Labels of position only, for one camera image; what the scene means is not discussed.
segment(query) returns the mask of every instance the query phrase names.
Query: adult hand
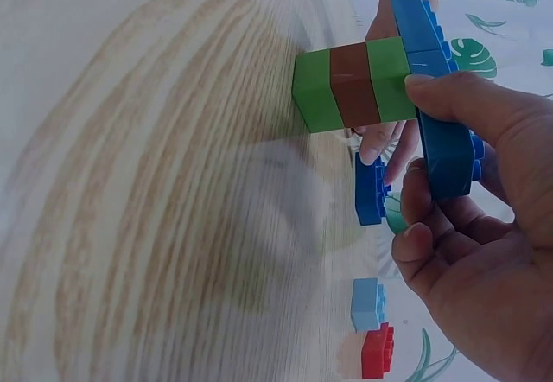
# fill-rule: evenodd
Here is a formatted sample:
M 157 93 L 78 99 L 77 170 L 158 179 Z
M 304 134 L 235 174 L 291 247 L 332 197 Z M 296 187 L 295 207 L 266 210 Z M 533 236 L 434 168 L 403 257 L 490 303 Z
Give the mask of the adult hand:
M 429 1 L 436 9 L 438 0 Z M 366 40 L 373 41 L 392 36 L 397 36 L 397 26 L 391 8 L 391 0 L 378 0 L 378 12 L 369 28 Z M 364 164 L 372 164 L 391 143 L 398 140 L 397 147 L 387 164 L 386 184 L 390 184 L 396 179 L 418 143 L 416 120 L 356 127 L 354 130 L 363 137 L 359 155 Z
M 410 76 L 413 102 L 459 121 L 487 142 L 482 183 L 515 222 L 464 196 L 433 202 L 422 161 L 404 177 L 394 238 L 405 282 L 444 334 L 476 365 L 505 381 L 553 380 L 553 102 L 472 73 Z

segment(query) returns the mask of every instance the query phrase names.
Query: brown building block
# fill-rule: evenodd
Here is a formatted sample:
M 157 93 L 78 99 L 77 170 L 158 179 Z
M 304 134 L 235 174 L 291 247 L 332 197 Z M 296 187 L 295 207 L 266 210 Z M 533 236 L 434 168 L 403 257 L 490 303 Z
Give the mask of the brown building block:
M 380 123 L 364 42 L 330 50 L 330 86 L 345 127 Z

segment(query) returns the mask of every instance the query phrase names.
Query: building block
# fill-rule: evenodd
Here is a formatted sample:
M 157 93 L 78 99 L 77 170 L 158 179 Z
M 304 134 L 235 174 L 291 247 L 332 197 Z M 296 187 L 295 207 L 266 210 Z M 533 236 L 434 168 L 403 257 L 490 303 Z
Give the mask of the building block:
M 380 123 L 364 42 L 330 50 L 330 86 L 344 126 Z
M 451 55 L 427 0 L 391 0 L 391 7 L 407 54 L 442 49 L 446 56 Z
M 392 0 L 392 7 L 404 45 L 406 49 L 410 46 L 410 73 L 441 77 L 459 69 L 450 59 L 451 49 L 427 2 Z M 439 200 L 469 194 L 471 182 L 481 177 L 481 140 L 462 124 L 438 121 L 420 110 L 416 114 L 432 197 Z
M 378 330 L 386 321 L 385 288 L 378 278 L 353 280 L 351 317 L 357 333 Z
M 344 128 L 330 86 L 330 49 L 296 56 L 292 96 L 310 132 Z
M 385 165 L 379 157 L 372 165 L 361 162 L 355 153 L 355 211 L 362 226 L 378 225 L 385 217 L 385 199 L 390 186 L 384 185 Z
M 400 37 L 368 41 L 372 87 L 380 120 L 389 123 L 416 118 L 415 106 L 405 91 L 409 62 Z
M 393 326 L 382 323 L 379 330 L 367 332 L 361 349 L 361 378 L 382 379 L 391 369 L 393 354 Z

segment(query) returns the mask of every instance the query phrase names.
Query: green building block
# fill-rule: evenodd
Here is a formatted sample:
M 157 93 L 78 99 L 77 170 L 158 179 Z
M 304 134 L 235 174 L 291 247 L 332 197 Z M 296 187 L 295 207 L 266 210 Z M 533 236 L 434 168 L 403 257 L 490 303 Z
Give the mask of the green building block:
M 292 97 L 310 132 L 344 128 L 330 86 L 330 49 L 296 57 Z
M 401 37 L 368 41 L 366 49 L 382 123 L 416 118 L 415 106 L 405 91 L 404 80 L 410 70 Z

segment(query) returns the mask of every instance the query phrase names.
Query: blue baseplate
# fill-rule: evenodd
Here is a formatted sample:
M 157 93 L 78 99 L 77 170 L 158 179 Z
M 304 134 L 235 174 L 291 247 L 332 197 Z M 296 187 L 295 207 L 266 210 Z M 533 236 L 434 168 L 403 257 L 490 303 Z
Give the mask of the blue baseplate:
M 385 165 L 379 157 L 372 165 L 355 153 L 355 211 L 362 226 L 378 225 L 385 217 L 385 199 L 391 187 L 384 185 Z
M 459 69 L 428 1 L 391 0 L 391 5 L 411 73 L 441 77 Z M 432 197 L 469 194 L 471 181 L 481 177 L 482 140 L 462 124 L 438 121 L 420 110 L 417 119 Z

